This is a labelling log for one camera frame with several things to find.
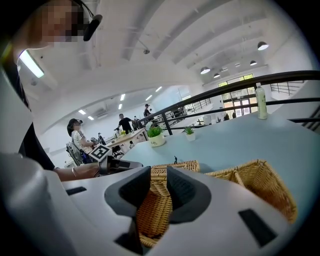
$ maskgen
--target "white pot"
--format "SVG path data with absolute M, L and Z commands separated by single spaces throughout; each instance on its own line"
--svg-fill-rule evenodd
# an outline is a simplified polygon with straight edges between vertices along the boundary
M 160 133 L 158 136 L 149 138 L 151 147 L 159 147 L 162 146 L 163 144 L 165 144 L 166 139 L 164 137 L 164 135 L 162 133 Z
M 192 141 L 194 141 L 196 139 L 196 134 L 195 133 L 192 133 L 190 135 L 185 134 L 185 136 L 186 136 L 187 140 L 190 141 L 190 142 L 192 142 Z

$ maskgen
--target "table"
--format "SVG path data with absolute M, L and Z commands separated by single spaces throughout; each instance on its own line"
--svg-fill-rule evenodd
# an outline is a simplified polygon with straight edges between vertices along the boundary
M 122 147 L 122 144 L 129 142 L 129 141 L 134 141 L 134 138 L 138 137 L 139 135 L 143 135 L 145 140 L 148 141 L 148 135 L 146 132 L 145 128 L 135 130 L 134 132 L 131 132 L 129 134 L 126 134 L 124 137 L 120 137 L 114 140 L 114 142 L 108 143 L 106 146 L 109 148 L 113 148 L 115 146 L 120 146 L 123 154 L 125 154 L 128 150 L 126 150 L 124 147 Z
M 269 114 L 260 120 L 251 113 L 195 129 L 194 141 L 185 134 L 167 136 L 166 143 L 151 147 L 137 144 L 124 157 L 144 166 L 198 160 L 201 172 L 219 171 L 264 159 L 283 179 L 297 203 L 300 224 L 309 213 L 320 187 L 320 135 Z

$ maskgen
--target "desk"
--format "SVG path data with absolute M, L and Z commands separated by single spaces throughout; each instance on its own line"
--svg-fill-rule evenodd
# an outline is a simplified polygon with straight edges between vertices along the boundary
M 309 213 L 320 187 L 320 135 L 305 127 L 269 114 L 257 113 L 195 129 L 194 141 L 185 134 L 167 136 L 166 143 L 151 147 L 142 142 L 124 160 L 153 166 L 198 160 L 201 172 L 219 171 L 264 159 L 283 179 L 297 203 L 296 224 Z
M 106 146 L 109 147 L 109 148 L 113 148 L 115 146 L 120 146 L 122 152 L 125 154 L 124 151 L 126 151 L 126 150 L 124 148 L 122 148 L 121 144 L 124 144 L 126 142 L 130 142 L 130 141 L 133 141 L 133 143 L 134 143 L 134 139 L 136 137 L 138 137 L 139 135 L 143 135 L 146 141 L 149 140 L 147 132 L 146 132 L 146 129 L 142 128 L 142 129 L 139 129 L 139 130 L 135 130 L 132 133 L 126 134 L 124 137 L 117 138 L 117 139 L 114 140 L 113 143 L 110 142 Z

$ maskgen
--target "wicker basket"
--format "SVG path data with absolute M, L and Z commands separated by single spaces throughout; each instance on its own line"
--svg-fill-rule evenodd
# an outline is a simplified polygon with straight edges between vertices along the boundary
M 295 222 L 297 205 L 283 181 L 265 160 L 257 159 L 205 174 L 238 183 L 278 209 L 290 223 Z
M 168 228 L 172 202 L 167 190 L 167 166 L 199 172 L 198 161 L 154 165 L 151 168 L 150 190 L 140 206 L 136 221 L 141 243 L 151 248 Z

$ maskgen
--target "plastic bottle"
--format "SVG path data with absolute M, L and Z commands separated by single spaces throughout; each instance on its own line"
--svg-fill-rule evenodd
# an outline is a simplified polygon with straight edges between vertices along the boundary
M 265 90 L 261 87 L 261 83 L 256 83 L 255 90 L 256 101 L 258 102 L 258 118 L 267 119 L 267 105 L 266 105 L 266 93 Z

